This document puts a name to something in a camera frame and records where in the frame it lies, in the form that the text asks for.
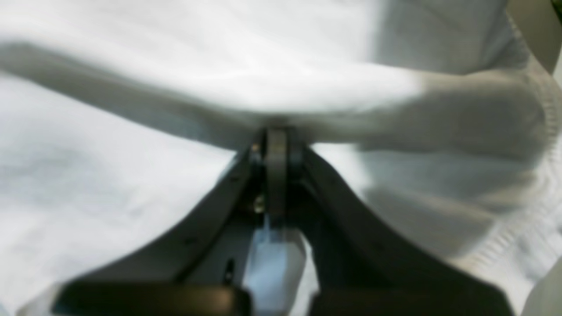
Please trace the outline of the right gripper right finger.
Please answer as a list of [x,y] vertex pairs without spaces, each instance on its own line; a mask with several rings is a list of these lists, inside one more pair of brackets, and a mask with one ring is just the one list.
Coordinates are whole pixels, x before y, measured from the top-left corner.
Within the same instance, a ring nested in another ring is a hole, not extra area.
[[383,223],[343,178],[288,135],[289,224],[312,247],[311,316],[512,316],[504,293],[421,250]]

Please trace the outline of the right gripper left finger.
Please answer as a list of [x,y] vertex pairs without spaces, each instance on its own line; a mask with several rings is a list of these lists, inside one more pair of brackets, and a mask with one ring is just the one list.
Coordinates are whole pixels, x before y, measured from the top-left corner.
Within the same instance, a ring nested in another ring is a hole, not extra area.
[[171,230],[65,286],[57,316],[251,316],[241,287],[256,224],[283,221],[288,132],[269,128]]

